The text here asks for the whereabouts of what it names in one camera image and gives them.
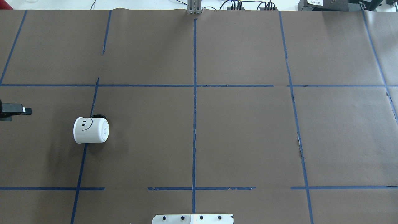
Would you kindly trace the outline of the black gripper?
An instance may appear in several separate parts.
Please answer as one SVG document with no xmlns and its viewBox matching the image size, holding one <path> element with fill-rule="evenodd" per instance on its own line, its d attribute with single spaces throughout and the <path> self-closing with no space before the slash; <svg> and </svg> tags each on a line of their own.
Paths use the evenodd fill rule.
<svg viewBox="0 0 398 224">
<path fill-rule="evenodd" d="M 3 103 L 0 101 L 0 121 L 12 121 L 12 116 L 32 114 L 32 109 L 24 108 L 22 104 Z"/>
</svg>

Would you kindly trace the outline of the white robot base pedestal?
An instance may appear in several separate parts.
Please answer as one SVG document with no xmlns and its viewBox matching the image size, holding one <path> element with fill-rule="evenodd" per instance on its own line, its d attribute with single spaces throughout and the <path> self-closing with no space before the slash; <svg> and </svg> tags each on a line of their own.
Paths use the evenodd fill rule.
<svg viewBox="0 0 398 224">
<path fill-rule="evenodd" d="M 159 214 L 152 224 L 233 224 L 232 214 Z"/>
</svg>

